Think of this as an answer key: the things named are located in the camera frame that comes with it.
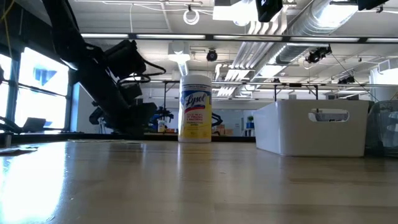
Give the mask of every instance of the lysol wipes container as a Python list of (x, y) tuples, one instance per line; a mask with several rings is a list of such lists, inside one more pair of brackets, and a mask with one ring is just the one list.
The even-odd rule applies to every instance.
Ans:
[(185, 75), (180, 83), (178, 141), (211, 142), (211, 78)]

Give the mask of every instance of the wooden table surface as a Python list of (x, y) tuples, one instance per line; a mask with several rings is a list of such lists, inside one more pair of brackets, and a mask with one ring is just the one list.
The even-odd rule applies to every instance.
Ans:
[(398, 161), (254, 143), (55, 142), (0, 157), (0, 223), (396, 223)]

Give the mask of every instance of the camera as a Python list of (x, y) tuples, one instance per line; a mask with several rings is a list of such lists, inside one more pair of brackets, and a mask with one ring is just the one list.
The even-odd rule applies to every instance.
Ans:
[(211, 50), (209, 50), (209, 53), (207, 54), (207, 61), (208, 62), (214, 62), (214, 61), (216, 61), (217, 60), (217, 53), (216, 53), (216, 50), (214, 50), (214, 49), (211, 49)]

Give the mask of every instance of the robotic arm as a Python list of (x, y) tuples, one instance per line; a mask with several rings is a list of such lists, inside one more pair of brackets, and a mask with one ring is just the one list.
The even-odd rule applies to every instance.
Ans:
[(150, 80), (149, 75), (143, 75), (145, 63), (163, 73), (165, 70), (145, 61), (135, 41), (124, 40), (105, 52), (87, 44), (80, 35), (68, 0), (42, 1), (52, 23), (55, 51), (70, 67), (70, 83), (80, 82), (98, 105), (97, 114), (105, 119), (108, 127), (124, 134), (142, 134), (143, 125), (157, 107), (154, 103), (136, 103), (135, 98), (142, 95), (139, 83), (124, 80), (131, 74)]

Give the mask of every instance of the white plastic storage bin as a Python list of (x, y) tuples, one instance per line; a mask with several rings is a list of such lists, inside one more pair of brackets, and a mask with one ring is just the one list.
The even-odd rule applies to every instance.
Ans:
[[(254, 112), (257, 148), (284, 156), (361, 157), (368, 105), (368, 101), (347, 100), (269, 104)], [(335, 109), (345, 113), (334, 113)]]

